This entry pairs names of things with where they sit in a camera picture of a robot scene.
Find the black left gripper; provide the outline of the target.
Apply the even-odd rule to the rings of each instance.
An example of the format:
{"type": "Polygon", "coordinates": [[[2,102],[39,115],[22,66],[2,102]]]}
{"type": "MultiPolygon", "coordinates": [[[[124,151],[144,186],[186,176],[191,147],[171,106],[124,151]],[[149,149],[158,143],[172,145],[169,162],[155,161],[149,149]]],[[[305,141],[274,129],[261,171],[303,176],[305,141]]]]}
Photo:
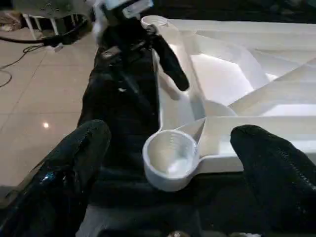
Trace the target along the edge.
{"type": "Polygon", "coordinates": [[[146,56],[153,47],[164,73],[174,81],[177,88],[189,88],[189,81],[177,56],[163,37],[156,37],[156,26],[143,27],[139,18],[125,18],[117,10],[102,9],[100,19],[105,29],[100,31],[97,40],[105,64],[133,63],[146,56]]]}

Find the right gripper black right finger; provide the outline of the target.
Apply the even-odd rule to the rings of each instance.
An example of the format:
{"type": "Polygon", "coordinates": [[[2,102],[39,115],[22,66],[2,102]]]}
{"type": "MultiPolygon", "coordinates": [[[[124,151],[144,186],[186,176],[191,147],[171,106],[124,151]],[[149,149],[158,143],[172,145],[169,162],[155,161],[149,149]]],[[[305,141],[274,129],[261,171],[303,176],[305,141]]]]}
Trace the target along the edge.
{"type": "Polygon", "coordinates": [[[316,232],[316,166],[288,140],[256,125],[231,131],[231,146],[270,229],[316,232]]]}

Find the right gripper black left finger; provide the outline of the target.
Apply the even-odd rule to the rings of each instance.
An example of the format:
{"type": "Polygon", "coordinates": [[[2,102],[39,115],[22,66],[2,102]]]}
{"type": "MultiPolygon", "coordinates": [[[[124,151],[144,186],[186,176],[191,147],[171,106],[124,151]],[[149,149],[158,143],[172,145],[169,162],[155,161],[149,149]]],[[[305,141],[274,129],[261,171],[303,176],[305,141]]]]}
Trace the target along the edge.
{"type": "Polygon", "coordinates": [[[111,140],[104,121],[77,127],[0,200],[3,237],[73,237],[111,140]]]}

